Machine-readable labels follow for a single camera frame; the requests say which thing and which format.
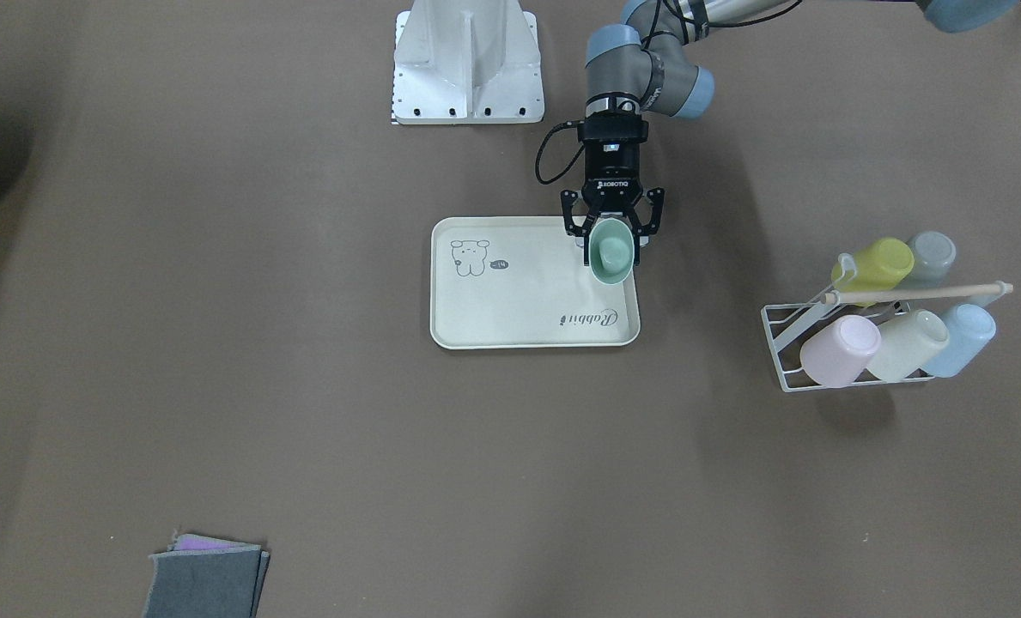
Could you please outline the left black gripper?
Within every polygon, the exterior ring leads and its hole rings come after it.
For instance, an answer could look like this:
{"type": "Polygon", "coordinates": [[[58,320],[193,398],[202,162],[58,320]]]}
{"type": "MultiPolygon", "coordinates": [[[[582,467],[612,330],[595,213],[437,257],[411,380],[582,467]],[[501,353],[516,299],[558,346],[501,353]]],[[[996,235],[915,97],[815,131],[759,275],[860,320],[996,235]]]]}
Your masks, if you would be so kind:
{"type": "Polygon", "coordinates": [[[578,191],[560,191],[560,201],[565,234],[573,236],[582,251],[588,251],[598,213],[632,211],[635,251],[640,251],[662,226],[665,189],[644,191],[640,180],[640,146],[647,134],[647,121],[641,116],[590,116],[578,128],[578,141],[585,154],[584,183],[581,195],[578,191]],[[647,221],[636,211],[643,198],[650,204],[647,221]],[[578,203],[585,204],[584,215],[575,213],[578,203]]]}

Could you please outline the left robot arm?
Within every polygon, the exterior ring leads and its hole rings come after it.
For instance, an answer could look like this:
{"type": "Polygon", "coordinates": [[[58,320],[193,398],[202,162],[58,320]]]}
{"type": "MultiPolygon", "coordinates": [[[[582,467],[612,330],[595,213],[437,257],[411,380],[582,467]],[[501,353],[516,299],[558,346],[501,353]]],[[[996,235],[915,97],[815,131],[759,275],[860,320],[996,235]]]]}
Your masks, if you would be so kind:
{"type": "Polygon", "coordinates": [[[631,236],[635,257],[658,234],[663,188],[642,181],[641,148],[650,137],[647,115],[699,118],[713,102],[715,79],[685,48],[718,30],[753,27],[788,15],[797,1],[628,1],[616,23],[587,42],[586,101],[581,118],[549,130],[572,130],[572,160],[584,165],[577,191],[562,191],[562,230],[587,251],[616,220],[631,236]]]}

